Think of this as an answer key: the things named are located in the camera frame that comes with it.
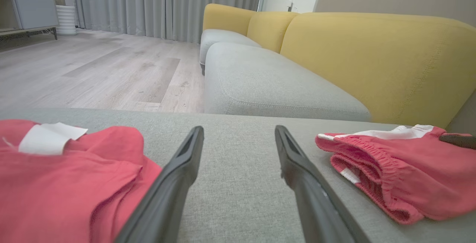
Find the folded clothing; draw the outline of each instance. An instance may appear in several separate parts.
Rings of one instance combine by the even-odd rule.
[[[32,121],[0,121],[0,242],[112,242],[161,168],[137,129],[69,140],[62,155],[18,151]]]
[[[412,224],[476,209],[476,150],[439,141],[444,134],[430,125],[399,126],[318,134],[316,144],[334,152],[332,166],[392,219]]]

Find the white cabinet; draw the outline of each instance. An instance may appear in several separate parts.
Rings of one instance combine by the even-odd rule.
[[[58,16],[54,0],[0,0],[0,36],[53,29]]]
[[[15,0],[22,29],[58,25],[54,0]]]

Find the gray fabric surface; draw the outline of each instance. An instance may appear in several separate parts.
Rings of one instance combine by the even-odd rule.
[[[233,43],[207,53],[205,112],[370,120],[361,102],[322,77],[271,50]]]
[[[452,133],[469,133],[476,136],[476,90],[469,96],[446,130]]]
[[[447,221],[424,219],[400,226],[330,165],[318,133],[391,130],[396,125],[322,119],[172,114],[96,109],[0,112],[0,119],[61,121],[99,131],[132,126],[144,136],[144,153],[164,166],[189,130],[204,127],[199,175],[185,203],[179,242],[303,242],[294,193],[280,177],[274,128],[286,126],[374,243],[474,242],[476,212]]]
[[[243,44],[260,48],[261,46],[252,41],[251,38],[247,38],[242,34],[238,34],[233,31],[219,30],[219,29],[207,29],[202,33],[200,41],[200,63],[205,65],[205,59],[207,58],[207,52],[211,45],[218,42],[230,42]]]

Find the sofa armrest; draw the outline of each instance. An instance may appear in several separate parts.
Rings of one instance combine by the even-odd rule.
[[[252,10],[222,4],[207,4],[203,16],[203,29],[228,30],[246,36],[248,24],[255,13]]]

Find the laminate flooring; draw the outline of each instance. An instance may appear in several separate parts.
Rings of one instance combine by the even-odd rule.
[[[81,30],[0,43],[0,109],[203,112],[199,45]]]

